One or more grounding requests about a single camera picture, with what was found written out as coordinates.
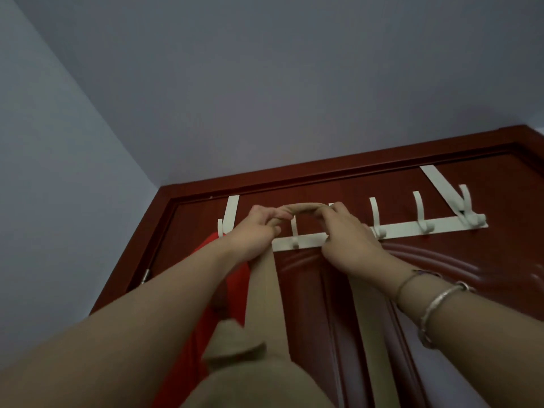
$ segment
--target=person's right hand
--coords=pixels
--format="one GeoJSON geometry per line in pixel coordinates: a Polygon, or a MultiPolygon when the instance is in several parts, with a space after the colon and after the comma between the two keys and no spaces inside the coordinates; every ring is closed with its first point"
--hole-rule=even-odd
{"type": "Polygon", "coordinates": [[[339,270],[368,279],[380,263],[390,257],[372,230],[350,214],[342,202],[316,211],[329,238],[323,256],[339,270]]]}

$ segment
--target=person's right arm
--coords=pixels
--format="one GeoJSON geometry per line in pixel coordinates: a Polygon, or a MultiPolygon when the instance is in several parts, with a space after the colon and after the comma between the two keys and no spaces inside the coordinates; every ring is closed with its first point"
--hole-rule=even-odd
{"type": "MultiPolygon", "coordinates": [[[[417,269],[387,253],[372,230],[335,203],[317,212],[329,239],[325,258],[339,270],[371,283],[390,299],[417,269]]],[[[402,288],[399,306],[415,323],[452,284],[433,275],[402,288]]],[[[544,404],[544,324],[470,292],[455,292],[432,312],[432,343],[493,407],[544,404]]]]}

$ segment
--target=person's left hand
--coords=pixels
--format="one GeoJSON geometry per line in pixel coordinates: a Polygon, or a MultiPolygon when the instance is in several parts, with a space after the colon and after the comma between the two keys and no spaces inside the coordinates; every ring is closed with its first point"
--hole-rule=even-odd
{"type": "Polygon", "coordinates": [[[247,262],[260,255],[270,246],[272,239],[280,234],[279,226],[266,225],[272,218],[291,220],[293,215],[278,208],[255,205],[247,218],[223,236],[224,242],[228,243],[235,254],[237,263],[247,262]]]}

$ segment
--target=red garment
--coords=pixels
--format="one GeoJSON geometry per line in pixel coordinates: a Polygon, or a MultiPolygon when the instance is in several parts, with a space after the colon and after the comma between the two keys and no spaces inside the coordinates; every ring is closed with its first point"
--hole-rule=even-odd
{"type": "MultiPolygon", "coordinates": [[[[195,251],[217,238],[217,233],[210,235],[195,251]]],[[[230,316],[242,326],[245,322],[249,272],[248,264],[244,263],[226,279],[230,316]]],[[[178,408],[200,381],[208,376],[208,371],[201,358],[218,322],[218,316],[208,305],[155,396],[153,408],[178,408]]]]}

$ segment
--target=forearm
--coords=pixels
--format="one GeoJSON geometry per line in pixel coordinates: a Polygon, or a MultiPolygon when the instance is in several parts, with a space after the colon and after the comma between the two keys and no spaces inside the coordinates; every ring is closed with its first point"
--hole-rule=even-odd
{"type": "Polygon", "coordinates": [[[2,406],[149,406],[236,259],[216,240],[54,337],[0,378],[2,406]]]}
{"type": "MultiPolygon", "coordinates": [[[[381,260],[371,280],[390,299],[415,267],[381,260]]],[[[407,283],[399,306],[419,325],[431,301],[452,285],[431,275],[407,283]]],[[[526,315],[468,292],[456,292],[431,315],[428,335],[477,391],[495,406],[537,406],[544,400],[544,328],[526,315]]]]}

